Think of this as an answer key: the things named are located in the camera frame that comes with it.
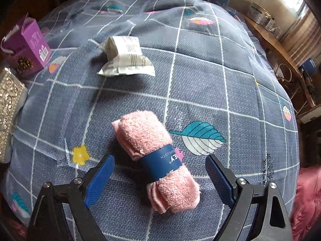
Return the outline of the purple cardboard gift box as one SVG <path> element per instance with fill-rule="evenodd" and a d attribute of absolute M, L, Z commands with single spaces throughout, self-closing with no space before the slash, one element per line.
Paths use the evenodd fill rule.
<path fill-rule="evenodd" d="M 37 21 L 27 15 L 2 38 L 1 50 L 21 77 L 41 71 L 51 56 L 51 49 Z"/>

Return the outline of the gold ornate tissue box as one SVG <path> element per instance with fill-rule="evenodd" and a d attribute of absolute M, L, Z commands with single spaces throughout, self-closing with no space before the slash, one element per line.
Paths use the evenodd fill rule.
<path fill-rule="evenodd" d="M 19 111 L 24 106 L 28 90 L 9 68 L 1 70 L 1 163 L 9 163 L 12 135 Z"/>

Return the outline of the white plastic wrapped packet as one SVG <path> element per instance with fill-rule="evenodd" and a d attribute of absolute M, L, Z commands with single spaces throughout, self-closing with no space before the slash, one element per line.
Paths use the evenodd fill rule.
<path fill-rule="evenodd" d="M 107 63 L 101 67 L 98 75 L 105 77 L 129 75 L 156 75 L 154 65 L 143 55 L 139 38 L 133 36 L 112 36 L 99 44 L 107 55 Z"/>

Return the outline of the pink bedding pile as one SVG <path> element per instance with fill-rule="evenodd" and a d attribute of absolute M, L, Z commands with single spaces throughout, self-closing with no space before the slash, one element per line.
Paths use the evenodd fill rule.
<path fill-rule="evenodd" d="M 303 240 L 320 215 L 320 166 L 299 170 L 290 222 L 294 240 Z"/>

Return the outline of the silver box on desk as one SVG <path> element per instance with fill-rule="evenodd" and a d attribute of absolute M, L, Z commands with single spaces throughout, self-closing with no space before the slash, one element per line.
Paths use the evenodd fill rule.
<path fill-rule="evenodd" d="M 260 25 L 264 25 L 269 19 L 269 13 L 254 2 L 251 3 L 246 16 Z"/>

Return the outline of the grey checked bed quilt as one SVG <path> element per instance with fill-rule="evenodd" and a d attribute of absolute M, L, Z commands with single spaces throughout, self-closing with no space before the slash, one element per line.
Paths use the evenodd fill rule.
<path fill-rule="evenodd" d="M 293 207 L 299 140 L 290 98 L 258 40 L 238 15 L 202 0 L 72 0 L 39 22 L 48 28 L 53 73 L 27 78 L 28 98 L 13 137 L 1 191 L 29 223 L 43 182 L 69 183 L 106 154 L 116 168 L 92 207 L 108 240 L 212 240 L 226 219 L 207 175 L 214 154 L 252 184 L 277 184 Z M 156 75 L 98 75 L 107 63 L 99 44 L 139 38 Z M 112 122 L 154 112 L 200 186 L 194 210 L 152 210 L 136 162 L 117 142 Z"/>

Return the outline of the wooden side desk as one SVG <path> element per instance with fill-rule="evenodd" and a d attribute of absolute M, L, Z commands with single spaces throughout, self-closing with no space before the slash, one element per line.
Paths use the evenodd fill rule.
<path fill-rule="evenodd" d="M 280 59 L 281 63 L 285 64 L 290 69 L 292 74 L 299 79 L 303 91 L 305 93 L 307 103 L 311 106 L 311 108 L 314 108 L 316 106 L 316 103 L 307 89 L 307 85 L 302 76 L 302 72 L 299 71 L 299 68 L 295 64 L 294 60 L 287 53 L 282 44 L 275 37 L 273 37 L 271 33 L 265 30 L 261 25 L 257 24 L 245 15 L 243 15 L 243 17 L 250 31 L 252 31 L 254 36 L 258 38 L 258 40 L 260 41 L 261 46 L 265 50 L 269 49 L 273 53 L 275 53 L 277 57 Z"/>

